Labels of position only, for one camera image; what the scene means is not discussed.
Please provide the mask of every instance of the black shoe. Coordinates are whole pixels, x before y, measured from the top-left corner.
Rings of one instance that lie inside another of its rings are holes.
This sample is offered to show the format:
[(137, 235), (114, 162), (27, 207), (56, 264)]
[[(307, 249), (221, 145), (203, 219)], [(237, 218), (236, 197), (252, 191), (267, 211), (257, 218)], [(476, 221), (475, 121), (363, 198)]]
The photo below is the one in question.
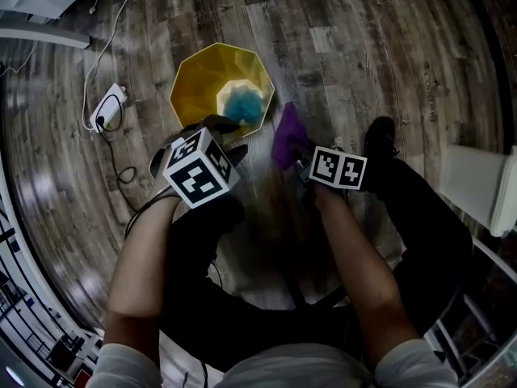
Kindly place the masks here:
[(364, 137), (364, 156), (373, 159), (392, 158), (398, 154), (394, 146), (395, 122), (387, 116), (376, 118)]

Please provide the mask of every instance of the power adapter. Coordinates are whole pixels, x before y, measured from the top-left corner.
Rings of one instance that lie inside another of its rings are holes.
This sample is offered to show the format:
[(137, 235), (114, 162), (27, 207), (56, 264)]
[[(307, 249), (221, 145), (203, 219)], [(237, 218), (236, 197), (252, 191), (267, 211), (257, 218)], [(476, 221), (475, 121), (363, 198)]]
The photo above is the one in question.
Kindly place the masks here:
[(119, 102), (122, 105), (127, 98), (125, 88), (113, 83), (90, 117), (90, 123), (95, 132), (100, 133), (103, 128), (107, 128), (113, 116), (119, 111)]

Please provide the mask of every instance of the human hand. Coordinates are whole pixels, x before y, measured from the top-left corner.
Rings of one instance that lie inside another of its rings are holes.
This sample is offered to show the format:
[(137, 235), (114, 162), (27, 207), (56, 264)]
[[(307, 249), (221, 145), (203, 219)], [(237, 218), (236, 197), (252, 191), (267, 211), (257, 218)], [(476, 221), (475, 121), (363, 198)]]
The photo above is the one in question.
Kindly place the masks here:
[(327, 210), (329, 207), (332, 207), (334, 204), (345, 204), (343, 196), (341, 196), (341, 194), (339, 194), (335, 189), (318, 182), (313, 184), (313, 188), (316, 196), (314, 204), (320, 213)]

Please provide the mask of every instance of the person's leg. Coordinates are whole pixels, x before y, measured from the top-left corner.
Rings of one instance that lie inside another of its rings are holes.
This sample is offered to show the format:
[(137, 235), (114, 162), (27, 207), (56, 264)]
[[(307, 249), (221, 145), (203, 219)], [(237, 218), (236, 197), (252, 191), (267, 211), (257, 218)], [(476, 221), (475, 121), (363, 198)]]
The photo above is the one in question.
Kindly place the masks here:
[(219, 237), (241, 218), (238, 201), (225, 197), (191, 210), (171, 225), (162, 331), (223, 372), (282, 344), (344, 348), (350, 308), (261, 310), (207, 278)]
[[(407, 247), (393, 274), (406, 312), (423, 335), (464, 279), (472, 239), (467, 227), (425, 179), (393, 158), (394, 124), (381, 120), (374, 125), (366, 139), (365, 187), (384, 201)], [(375, 138), (376, 142), (368, 145)]]

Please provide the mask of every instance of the black and white marker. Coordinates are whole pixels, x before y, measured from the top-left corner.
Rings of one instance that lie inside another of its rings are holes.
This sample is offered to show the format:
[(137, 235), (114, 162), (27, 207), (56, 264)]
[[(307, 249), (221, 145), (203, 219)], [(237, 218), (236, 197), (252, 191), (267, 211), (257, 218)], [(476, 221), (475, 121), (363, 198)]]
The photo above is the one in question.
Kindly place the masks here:
[(359, 190), (367, 158), (317, 146), (309, 178), (333, 188)]
[(191, 209), (229, 191), (240, 178), (206, 128), (173, 145), (163, 176)]

